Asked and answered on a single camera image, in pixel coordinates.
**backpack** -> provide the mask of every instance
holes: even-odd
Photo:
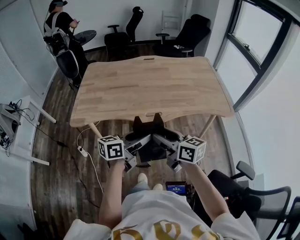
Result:
[[[48,51],[54,56],[67,51],[70,43],[70,37],[62,29],[55,27],[59,14],[60,13],[54,14],[51,28],[46,22],[44,23],[44,28],[46,30],[44,41],[47,44]]]

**white cube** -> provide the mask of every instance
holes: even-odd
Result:
[[[177,160],[195,164],[204,157],[206,141],[198,137],[189,138],[178,145]]]
[[[99,153],[106,161],[125,158],[124,142],[113,136],[98,138]]]

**window frame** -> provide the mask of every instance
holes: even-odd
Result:
[[[282,23],[279,32],[275,37],[275,40],[269,52],[267,53],[266,57],[262,61],[262,63],[260,63],[259,60],[251,53],[248,45],[243,44],[233,35],[243,2],[252,4],[260,8],[261,10],[277,18]],[[233,105],[233,109],[235,112],[238,112],[245,105],[245,103],[255,94],[255,92],[264,82],[262,77],[266,73],[270,65],[272,64],[276,55],[278,54],[293,21],[294,18],[288,12],[286,12],[276,4],[270,2],[269,0],[235,0],[234,1],[230,20],[226,29],[226,34],[224,36],[222,45],[219,49],[213,67],[215,69],[217,68],[217,65],[220,62],[220,59],[224,53],[226,43],[229,40],[238,49],[238,51],[246,58],[246,60],[249,62],[249,64],[251,64],[251,66],[257,73],[256,77],[253,79],[250,85],[240,96],[237,102]]]

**gold print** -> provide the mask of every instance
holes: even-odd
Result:
[[[163,227],[161,226],[162,222],[167,222],[165,224],[166,232],[163,230]],[[170,231],[172,230],[172,226],[175,227],[175,231],[176,231],[174,238],[169,235]],[[158,240],[176,240],[179,237],[179,235],[181,234],[180,225],[178,223],[170,222],[167,220],[161,220],[161,221],[155,223],[154,229],[155,229],[156,238]]]
[[[131,229],[135,226],[136,225],[131,227],[123,227],[121,229],[113,231],[113,240],[121,240],[121,234],[131,235],[134,237],[135,240],[143,240],[142,236],[138,231]]]
[[[201,231],[200,225],[197,225],[192,228],[192,240],[198,240],[203,234],[204,232]]]
[[[192,240],[198,240],[201,238],[201,236],[205,234],[205,232],[203,232],[201,229],[200,229],[200,225],[197,225],[195,227],[193,227],[192,229]],[[219,240],[219,237],[214,233],[214,232],[208,232],[208,239],[209,240]]]

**display screen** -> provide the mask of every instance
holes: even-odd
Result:
[[[171,191],[177,193],[179,195],[184,195],[186,193],[186,186],[185,185],[169,185],[166,186],[167,191]]]

